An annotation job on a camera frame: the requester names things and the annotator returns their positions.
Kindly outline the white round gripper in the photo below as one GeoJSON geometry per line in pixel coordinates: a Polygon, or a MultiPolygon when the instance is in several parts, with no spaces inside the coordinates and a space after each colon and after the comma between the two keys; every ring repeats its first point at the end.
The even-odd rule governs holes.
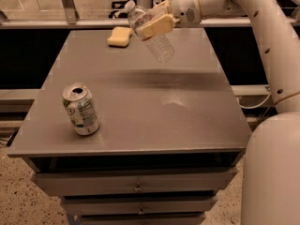
{"type": "MultiPolygon", "coordinates": [[[[173,16],[181,24],[200,23],[202,20],[200,0],[172,0],[171,7],[173,16]]],[[[155,5],[152,11],[155,14],[163,13],[165,15],[152,19],[140,26],[137,29],[137,35],[140,38],[151,38],[167,34],[173,30],[173,16],[169,14],[171,12],[169,0],[164,0],[155,5]]]]}

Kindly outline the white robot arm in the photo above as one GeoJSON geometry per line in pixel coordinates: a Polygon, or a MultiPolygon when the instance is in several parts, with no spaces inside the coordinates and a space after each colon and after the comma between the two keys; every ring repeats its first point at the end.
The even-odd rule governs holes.
{"type": "Polygon", "coordinates": [[[244,158],[241,225],[300,225],[300,38],[277,0],[166,0],[141,31],[149,38],[215,16],[246,13],[277,114],[253,131],[244,158]]]}

